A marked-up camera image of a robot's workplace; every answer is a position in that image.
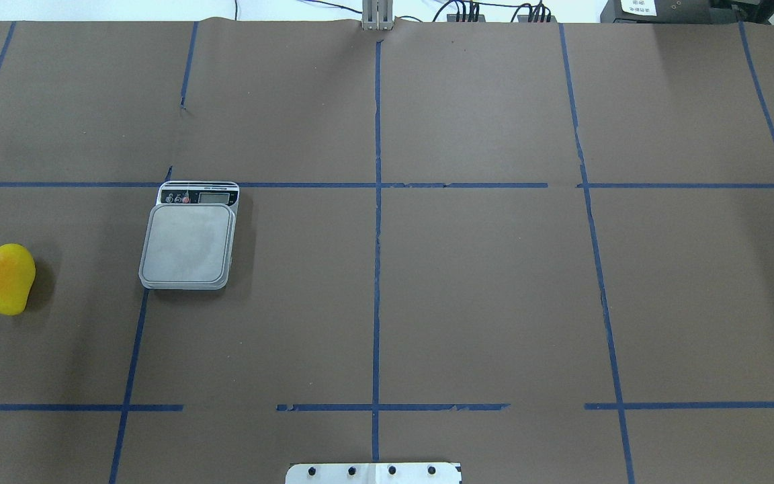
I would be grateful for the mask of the yellow mango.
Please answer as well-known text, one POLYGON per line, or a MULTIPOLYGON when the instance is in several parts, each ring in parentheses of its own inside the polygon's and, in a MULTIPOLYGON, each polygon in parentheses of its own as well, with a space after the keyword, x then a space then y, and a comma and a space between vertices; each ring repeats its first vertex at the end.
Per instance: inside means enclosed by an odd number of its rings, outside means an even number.
POLYGON ((0 246, 0 315, 12 317, 25 311, 35 274, 34 258, 25 246, 0 246))

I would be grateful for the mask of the brown paper table cover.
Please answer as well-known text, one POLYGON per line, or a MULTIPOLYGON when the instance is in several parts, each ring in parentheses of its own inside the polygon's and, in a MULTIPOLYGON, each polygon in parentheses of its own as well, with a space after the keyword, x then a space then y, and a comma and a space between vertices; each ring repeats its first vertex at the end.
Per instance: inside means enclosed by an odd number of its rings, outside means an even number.
POLYGON ((774 483, 774 26, 0 22, 4 244, 0 483, 774 483))

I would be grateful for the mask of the grey digital kitchen scale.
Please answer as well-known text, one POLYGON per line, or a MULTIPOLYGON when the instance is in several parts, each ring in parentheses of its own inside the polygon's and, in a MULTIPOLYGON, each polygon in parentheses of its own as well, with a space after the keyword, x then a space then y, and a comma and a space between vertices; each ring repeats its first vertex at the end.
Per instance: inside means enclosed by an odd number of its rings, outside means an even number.
POLYGON ((138 278, 147 289, 218 290, 227 285, 239 184, 162 183, 142 245, 138 278))

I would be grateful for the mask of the black power strip left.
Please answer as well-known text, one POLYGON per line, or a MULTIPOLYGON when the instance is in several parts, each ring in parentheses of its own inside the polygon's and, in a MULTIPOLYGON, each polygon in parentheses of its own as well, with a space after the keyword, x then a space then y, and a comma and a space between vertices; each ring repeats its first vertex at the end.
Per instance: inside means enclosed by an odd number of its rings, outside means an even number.
POLYGON ((443 18, 453 24, 481 24, 485 22, 482 4, 475 1, 448 1, 443 3, 436 18, 443 18))

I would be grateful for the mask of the black power strip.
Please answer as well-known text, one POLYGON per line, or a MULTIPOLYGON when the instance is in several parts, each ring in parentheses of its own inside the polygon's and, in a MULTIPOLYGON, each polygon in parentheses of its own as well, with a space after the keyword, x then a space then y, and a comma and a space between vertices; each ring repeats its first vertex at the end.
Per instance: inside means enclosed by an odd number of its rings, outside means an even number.
POLYGON ((523 3, 514 9, 511 22, 517 24, 555 24, 555 15, 544 1, 523 3))
POLYGON ((453 24, 481 24, 485 22, 482 4, 475 1, 448 1, 443 3, 436 18, 443 18, 453 24))

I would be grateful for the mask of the white metal mounting plate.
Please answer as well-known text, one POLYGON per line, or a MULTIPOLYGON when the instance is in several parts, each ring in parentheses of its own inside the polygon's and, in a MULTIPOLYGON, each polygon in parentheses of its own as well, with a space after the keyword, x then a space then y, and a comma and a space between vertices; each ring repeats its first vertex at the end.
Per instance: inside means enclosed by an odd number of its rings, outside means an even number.
POLYGON ((301 463, 286 472, 286 483, 462 483, 453 462, 301 463))

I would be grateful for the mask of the black power strip right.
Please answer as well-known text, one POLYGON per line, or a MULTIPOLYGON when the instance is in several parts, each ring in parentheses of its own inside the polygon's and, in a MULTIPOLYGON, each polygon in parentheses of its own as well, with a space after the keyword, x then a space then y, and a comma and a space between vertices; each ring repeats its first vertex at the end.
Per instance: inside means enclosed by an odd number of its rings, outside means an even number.
POLYGON ((511 22, 517 24, 555 24, 555 15, 544 1, 523 3, 514 9, 511 22))

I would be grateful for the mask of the dark grey equipment box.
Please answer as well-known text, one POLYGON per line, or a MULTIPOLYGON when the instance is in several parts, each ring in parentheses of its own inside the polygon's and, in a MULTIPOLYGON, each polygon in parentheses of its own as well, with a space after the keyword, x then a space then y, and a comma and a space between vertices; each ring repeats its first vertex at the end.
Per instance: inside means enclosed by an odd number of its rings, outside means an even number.
POLYGON ((710 1, 606 1, 602 24, 712 24, 710 1))

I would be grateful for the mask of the aluminium profile post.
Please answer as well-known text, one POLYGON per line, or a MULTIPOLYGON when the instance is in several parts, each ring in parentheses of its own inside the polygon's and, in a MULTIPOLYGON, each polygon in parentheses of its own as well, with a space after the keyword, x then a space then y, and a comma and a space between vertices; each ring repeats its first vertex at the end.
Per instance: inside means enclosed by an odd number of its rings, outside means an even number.
POLYGON ((363 0, 361 2, 362 30, 393 30, 395 26, 393 7, 393 0, 363 0))

